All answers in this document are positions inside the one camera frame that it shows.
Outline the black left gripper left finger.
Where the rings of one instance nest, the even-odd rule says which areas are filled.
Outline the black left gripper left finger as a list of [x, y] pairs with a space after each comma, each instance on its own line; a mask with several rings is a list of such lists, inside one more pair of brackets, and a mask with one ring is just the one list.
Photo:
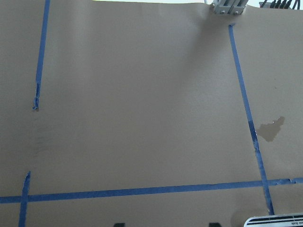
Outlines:
[[113, 227], [125, 227], [125, 223], [115, 223]]

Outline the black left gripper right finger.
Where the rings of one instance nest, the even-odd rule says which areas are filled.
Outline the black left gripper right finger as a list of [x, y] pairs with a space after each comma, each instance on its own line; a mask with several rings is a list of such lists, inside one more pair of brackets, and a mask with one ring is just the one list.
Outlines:
[[220, 227], [220, 223], [218, 223], [218, 222], [211, 222], [211, 223], [209, 223], [208, 226], [209, 227]]

